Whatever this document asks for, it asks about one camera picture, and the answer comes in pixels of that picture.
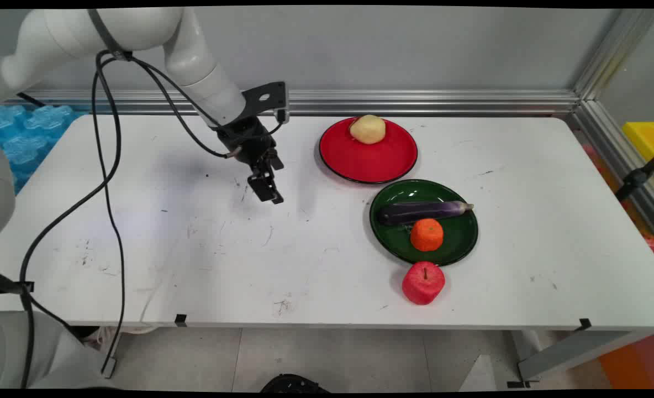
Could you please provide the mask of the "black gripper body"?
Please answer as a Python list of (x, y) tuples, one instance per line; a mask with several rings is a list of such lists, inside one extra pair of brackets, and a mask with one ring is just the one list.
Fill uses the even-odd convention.
[(234, 158), (249, 167), (266, 160), (266, 152), (276, 149), (277, 143), (272, 137), (279, 126), (266, 129), (257, 116), (251, 116), (229, 123), (217, 129), (219, 141), (234, 154)]

